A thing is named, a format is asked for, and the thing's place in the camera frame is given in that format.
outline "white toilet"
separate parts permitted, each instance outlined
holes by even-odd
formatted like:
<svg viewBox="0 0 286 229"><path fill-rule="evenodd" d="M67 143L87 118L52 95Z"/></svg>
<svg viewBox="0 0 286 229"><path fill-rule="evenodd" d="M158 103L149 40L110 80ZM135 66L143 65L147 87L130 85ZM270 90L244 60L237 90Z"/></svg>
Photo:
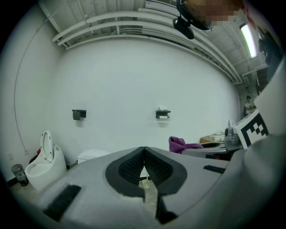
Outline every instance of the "white toilet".
<svg viewBox="0 0 286 229"><path fill-rule="evenodd" d="M53 145L50 131L44 130L41 137L41 152L25 169L29 182L37 191L41 191L66 171L62 150Z"/></svg>

